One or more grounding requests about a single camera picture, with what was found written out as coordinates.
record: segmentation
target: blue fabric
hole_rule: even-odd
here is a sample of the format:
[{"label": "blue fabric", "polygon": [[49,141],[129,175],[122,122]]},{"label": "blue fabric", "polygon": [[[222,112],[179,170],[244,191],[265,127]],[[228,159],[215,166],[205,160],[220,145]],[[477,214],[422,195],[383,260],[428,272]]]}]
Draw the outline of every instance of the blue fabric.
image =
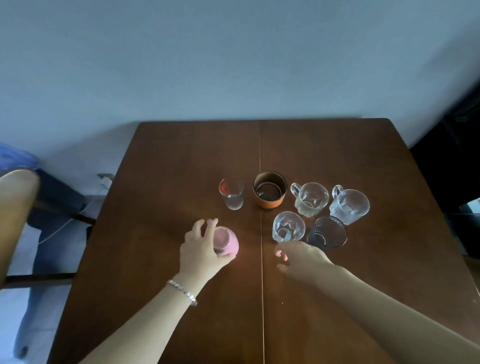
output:
[{"label": "blue fabric", "polygon": [[0,171],[18,167],[36,170],[38,159],[28,152],[0,143]]}]

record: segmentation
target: mug handle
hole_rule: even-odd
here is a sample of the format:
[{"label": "mug handle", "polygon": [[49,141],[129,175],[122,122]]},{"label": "mug handle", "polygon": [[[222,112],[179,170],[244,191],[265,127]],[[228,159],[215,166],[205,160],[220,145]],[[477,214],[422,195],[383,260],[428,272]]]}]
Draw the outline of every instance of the mug handle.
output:
[{"label": "mug handle", "polygon": [[343,187],[340,186],[339,184],[336,185],[333,190],[332,190],[332,196],[333,196],[333,199],[335,200],[336,197],[341,194],[343,192]]},{"label": "mug handle", "polygon": [[295,197],[299,195],[301,186],[298,183],[293,182],[290,186],[290,191],[293,193]]}]

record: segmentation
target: pink cup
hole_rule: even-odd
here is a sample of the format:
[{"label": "pink cup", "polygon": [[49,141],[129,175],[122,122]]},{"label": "pink cup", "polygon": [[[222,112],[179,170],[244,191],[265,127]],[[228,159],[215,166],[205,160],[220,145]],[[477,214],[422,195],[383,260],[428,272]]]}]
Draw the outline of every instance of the pink cup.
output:
[{"label": "pink cup", "polygon": [[239,251],[239,241],[232,230],[217,226],[213,235],[213,250],[218,256],[233,253],[236,257]]}]

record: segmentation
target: orange cup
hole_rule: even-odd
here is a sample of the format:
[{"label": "orange cup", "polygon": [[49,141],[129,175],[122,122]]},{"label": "orange cup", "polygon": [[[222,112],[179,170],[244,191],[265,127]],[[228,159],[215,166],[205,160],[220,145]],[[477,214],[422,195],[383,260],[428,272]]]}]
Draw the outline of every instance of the orange cup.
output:
[{"label": "orange cup", "polygon": [[257,205],[266,210],[278,207],[287,193],[287,187],[287,181],[280,173],[272,170],[260,173],[253,181]]}]

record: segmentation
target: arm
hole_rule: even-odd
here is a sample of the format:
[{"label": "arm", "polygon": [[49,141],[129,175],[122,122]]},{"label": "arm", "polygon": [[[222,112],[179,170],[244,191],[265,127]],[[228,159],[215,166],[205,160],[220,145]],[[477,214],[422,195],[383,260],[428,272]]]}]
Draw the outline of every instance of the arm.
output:
[{"label": "arm", "polygon": [[[194,296],[233,257],[218,257],[213,234],[218,220],[209,220],[202,237],[197,221],[180,247],[180,272],[172,279]],[[167,285],[122,327],[88,354],[81,364],[157,363],[173,330],[191,304],[180,290]]]},{"label": "arm", "polygon": [[280,243],[286,275],[312,284],[337,301],[398,363],[480,363],[480,347],[334,265],[303,242]]}]

